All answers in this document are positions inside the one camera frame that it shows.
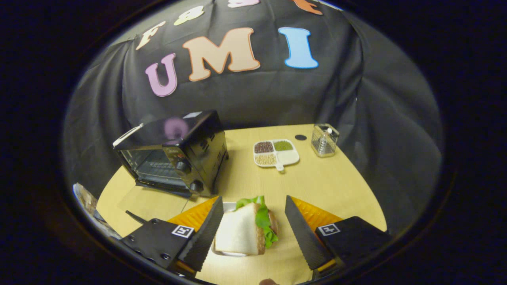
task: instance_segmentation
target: red beans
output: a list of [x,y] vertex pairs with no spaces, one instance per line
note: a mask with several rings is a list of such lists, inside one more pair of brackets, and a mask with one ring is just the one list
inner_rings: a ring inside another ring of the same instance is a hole
[[268,153],[273,151],[273,144],[270,141],[258,142],[254,148],[255,153]]

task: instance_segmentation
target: toaster oven knob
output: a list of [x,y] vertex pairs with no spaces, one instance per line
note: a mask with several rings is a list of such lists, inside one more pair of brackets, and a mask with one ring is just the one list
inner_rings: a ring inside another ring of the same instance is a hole
[[189,174],[192,171],[192,168],[186,164],[183,161],[178,161],[176,163],[176,172],[178,172],[179,175],[184,176],[186,174]]
[[195,180],[194,182],[192,182],[192,183],[190,184],[190,190],[191,190],[192,192],[198,192],[198,193],[201,193],[201,192],[202,192],[202,190],[204,190],[204,189],[202,188],[202,183],[201,183],[199,180]]

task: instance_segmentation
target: bread crust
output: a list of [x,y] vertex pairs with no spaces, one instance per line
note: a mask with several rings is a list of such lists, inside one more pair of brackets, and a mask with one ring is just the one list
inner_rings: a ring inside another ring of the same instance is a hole
[[[260,204],[255,204],[254,209],[255,212],[259,211],[261,207]],[[264,238],[264,230],[260,227],[257,227],[257,254],[263,255],[266,250],[266,239]]]
[[269,222],[271,223],[271,226],[269,226],[276,235],[278,235],[278,221],[276,220],[275,214],[272,210],[268,210],[269,215]]

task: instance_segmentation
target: toaster oven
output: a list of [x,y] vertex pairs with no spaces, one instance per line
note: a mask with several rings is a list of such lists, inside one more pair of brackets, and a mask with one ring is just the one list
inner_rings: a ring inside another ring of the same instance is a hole
[[217,194],[215,181],[229,158],[216,111],[140,124],[118,138],[113,148],[137,185],[184,197]]

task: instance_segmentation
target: letter m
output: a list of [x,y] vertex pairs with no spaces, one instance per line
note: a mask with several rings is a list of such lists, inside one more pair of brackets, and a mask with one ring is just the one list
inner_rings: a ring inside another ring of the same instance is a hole
[[185,42],[183,47],[189,50],[192,66],[190,81],[203,80],[211,75],[211,71],[204,68],[204,60],[216,73],[221,74],[229,55],[231,55],[229,70],[232,72],[259,68],[261,63],[254,58],[250,44],[250,35],[253,32],[252,28],[232,29],[225,34],[219,47],[206,37],[198,37]]

